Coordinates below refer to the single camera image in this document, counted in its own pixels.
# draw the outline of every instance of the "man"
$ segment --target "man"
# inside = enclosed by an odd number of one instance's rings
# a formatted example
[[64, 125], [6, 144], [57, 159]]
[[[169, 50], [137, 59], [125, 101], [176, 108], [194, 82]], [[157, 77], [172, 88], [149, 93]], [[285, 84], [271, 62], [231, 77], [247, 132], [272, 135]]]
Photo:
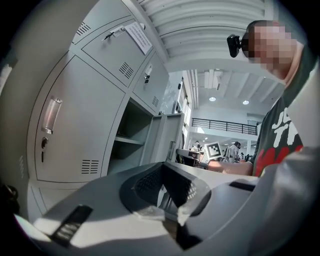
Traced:
[[300, 92], [315, 67], [317, 57], [277, 21], [257, 20], [247, 26], [241, 42], [244, 55], [260, 64], [285, 84], [282, 96], [263, 119], [254, 156], [244, 163], [211, 161], [207, 169], [228, 174], [261, 176], [264, 168], [280, 163], [303, 145], [287, 114], [287, 108]]
[[233, 145], [228, 146], [226, 148], [226, 154], [225, 154], [225, 159], [229, 162], [229, 163], [234, 163], [236, 160], [239, 159], [239, 149], [241, 144], [236, 141]]

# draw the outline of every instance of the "railing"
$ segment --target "railing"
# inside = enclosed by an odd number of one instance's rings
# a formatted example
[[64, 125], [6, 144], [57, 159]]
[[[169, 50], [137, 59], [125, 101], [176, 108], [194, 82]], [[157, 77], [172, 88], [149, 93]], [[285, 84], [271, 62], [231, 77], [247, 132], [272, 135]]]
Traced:
[[227, 131], [227, 132], [257, 135], [256, 126], [237, 123], [237, 122], [225, 122], [225, 121], [217, 121], [217, 120], [192, 118], [192, 126]]

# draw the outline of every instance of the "locker handle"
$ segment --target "locker handle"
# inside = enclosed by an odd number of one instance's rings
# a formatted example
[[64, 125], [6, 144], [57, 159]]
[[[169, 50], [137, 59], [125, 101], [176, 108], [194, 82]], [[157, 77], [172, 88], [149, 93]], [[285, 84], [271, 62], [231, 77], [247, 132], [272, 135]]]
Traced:
[[47, 134], [54, 133], [54, 126], [61, 107], [62, 100], [51, 97], [48, 107], [45, 111], [41, 130]]

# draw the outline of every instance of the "paper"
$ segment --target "paper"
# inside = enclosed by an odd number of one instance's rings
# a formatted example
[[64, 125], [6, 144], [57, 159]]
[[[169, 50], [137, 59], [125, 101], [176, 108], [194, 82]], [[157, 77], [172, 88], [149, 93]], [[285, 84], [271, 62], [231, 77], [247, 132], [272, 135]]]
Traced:
[[131, 23], [124, 27], [127, 33], [131, 36], [131, 38], [135, 41], [138, 47], [141, 49], [144, 55], [152, 47], [151, 42], [146, 37], [145, 33], [143, 32], [140, 24], [138, 22]]

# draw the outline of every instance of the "paper sign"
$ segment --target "paper sign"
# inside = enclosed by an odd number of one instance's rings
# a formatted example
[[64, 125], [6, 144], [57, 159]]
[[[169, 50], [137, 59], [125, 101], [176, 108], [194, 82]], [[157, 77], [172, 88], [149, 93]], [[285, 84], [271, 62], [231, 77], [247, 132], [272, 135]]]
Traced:
[[149, 39], [146, 37], [140, 24], [138, 22], [134, 22], [125, 26], [124, 28], [128, 32], [128, 34], [131, 36], [131, 38], [135, 41], [135, 43], [138, 45], [138, 47], [141, 49], [143, 54], [146, 55], [147, 52], [152, 47], [152, 44], [149, 41]]
[[208, 160], [221, 157], [221, 149], [218, 141], [204, 145], [205, 153]]

